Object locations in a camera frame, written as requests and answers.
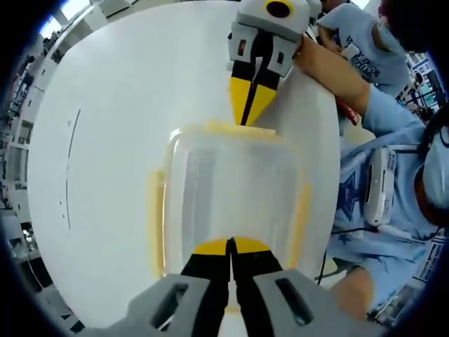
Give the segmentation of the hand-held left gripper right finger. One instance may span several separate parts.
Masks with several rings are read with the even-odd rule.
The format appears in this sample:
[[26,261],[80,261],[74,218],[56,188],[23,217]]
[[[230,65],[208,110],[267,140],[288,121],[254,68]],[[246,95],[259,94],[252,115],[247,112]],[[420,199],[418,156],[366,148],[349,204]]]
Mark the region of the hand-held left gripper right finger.
[[230,240],[236,299],[249,336],[366,336],[367,325],[341,312],[297,270],[284,270],[268,246]]

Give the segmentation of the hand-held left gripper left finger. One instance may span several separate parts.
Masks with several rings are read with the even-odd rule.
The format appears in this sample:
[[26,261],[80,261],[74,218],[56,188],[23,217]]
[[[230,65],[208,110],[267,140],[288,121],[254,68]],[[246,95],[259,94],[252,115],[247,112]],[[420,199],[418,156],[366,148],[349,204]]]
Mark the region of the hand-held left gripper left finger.
[[127,336],[217,336],[229,300],[227,239],[198,245],[179,274],[132,300]]

